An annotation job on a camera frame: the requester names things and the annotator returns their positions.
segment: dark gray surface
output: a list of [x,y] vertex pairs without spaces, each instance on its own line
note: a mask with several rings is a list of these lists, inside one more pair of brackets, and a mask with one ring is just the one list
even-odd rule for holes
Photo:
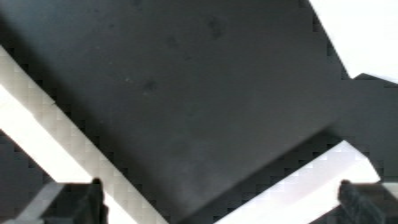
[[341,78],[302,1],[0,0],[0,25],[172,223],[330,125],[396,175],[396,89]]
[[19,215],[49,180],[40,167],[0,132],[0,223]]

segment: black panel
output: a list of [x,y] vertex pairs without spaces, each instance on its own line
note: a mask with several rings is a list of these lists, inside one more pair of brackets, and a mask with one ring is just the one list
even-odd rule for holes
[[396,89],[346,79],[305,1],[0,0],[0,24],[172,223],[330,125],[396,175]]

